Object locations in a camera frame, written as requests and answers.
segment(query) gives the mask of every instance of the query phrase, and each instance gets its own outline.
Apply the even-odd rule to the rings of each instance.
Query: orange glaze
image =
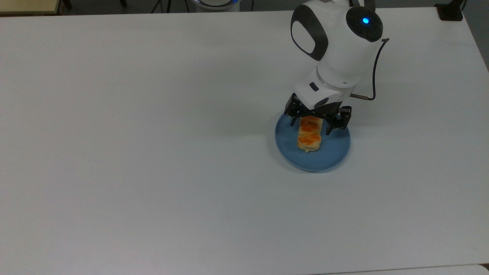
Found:
[[[303,125],[299,129],[299,134],[300,133],[302,133],[303,135],[304,134],[307,134],[307,133],[316,133],[316,134],[319,134],[319,126],[317,126],[316,124]]]
[[[318,141],[321,141],[321,136],[318,134],[305,134],[297,138],[297,144],[312,145]]]

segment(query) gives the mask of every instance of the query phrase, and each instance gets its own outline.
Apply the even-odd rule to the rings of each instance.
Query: black object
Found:
[[[311,82],[309,83],[309,86],[311,87],[311,89],[315,92],[319,91],[319,88],[316,86],[316,84],[314,82]]]
[[[289,98],[289,101],[285,105],[284,114],[292,117],[291,126],[294,126],[295,120],[298,117],[304,116],[314,116],[318,118],[323,118],[328,123],[328,128],[326,129],[326,135],[329,135],[333,129],[340,128],[346,129],[350,117],[352,114],[351,106],[343,106],[340,108],[343,102],[334,102],[326,105],[319,106],[312,110],[309,110],[295,93]]]
[[[126,0],[120,0],[120,2],[123,7],[127,7]],[[66,8],[69,10],[73,7],[70,0],[63,0],[63,4],[65,4]]]
[[[370,42],[375,42],[382,37],[382,20],[371,9],[357,6],[346,13],[346,24],[352,32]]]
[[[73,7],[70,0],[63,0],[63,4],[65,4],[65,7],[69,10]]]
[[[161,4],[161,0],[156,1],[155,7],[151,10],[151,13],[154,13],[158,4]]]
[[[315,45],[312,53],[308,53],[303,50],[295,41],[294,36],[292,35],[292,25],[296,21],[302,24],[302,26],[314,40]],[[328,48],[328,36],[321,26],[319,19],[316,17],[311,8],[306,5],[300,5],[294,10],[292,20],[290,21],[290,35],[295,45],[314,60],[321,60],[326,53],[326,49]]]
[[[453,0],[448,4],[436,4],[435,7],[438,10],[438,16],[442,21],[462,21],[464,16],[460,10],[464,0]]]

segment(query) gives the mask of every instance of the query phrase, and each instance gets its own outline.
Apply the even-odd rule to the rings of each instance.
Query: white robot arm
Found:
[[[345,129],[351,107],[340,105],[381,44],[382,21],[367,7],[311,0],[294,10],[290,32],[294,43],[319,64],[295,83],[284,113],[293,118],[292,124],[301,116],[324,118],[327,134],[334,128]]]

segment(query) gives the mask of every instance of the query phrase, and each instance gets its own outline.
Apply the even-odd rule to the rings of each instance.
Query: plate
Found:
[[[334,129],[329,136],[325,134],[328,124],[324,121],[321,129],[321,145],[314,152],[302,151],[297,147],[297,133],[299,131],[299,119],[291,126],[292,118],[282,115],[275,126],[275,143],[286,158],[295,167],[310,171],[320,172],[338,165],[350,149],[350,131],[348,128]]]

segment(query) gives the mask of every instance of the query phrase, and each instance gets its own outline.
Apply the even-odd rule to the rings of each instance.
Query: floor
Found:
[[[170,12],[187,12],[185,1],[188,1],[190,12],[195,12],[192,0],[172,0]],[[293,10],[305,0],[242,0],[241,11]],[[448,3],[450,0],[376,0],[379,8],[391,7],[432,7],[436,3]],[[168,0],[162,0],[166,10]],[[63,9],[64,15],[88,14],[128,14],[150,13],[156,0],[127,0],[127,7],[122,7],[119,0],[71,0],[71,10]],[[155,13],[160,13],[158,6]],[[489,68],[489,0],[467,0],[464,15],[479,47],[482,57]]]

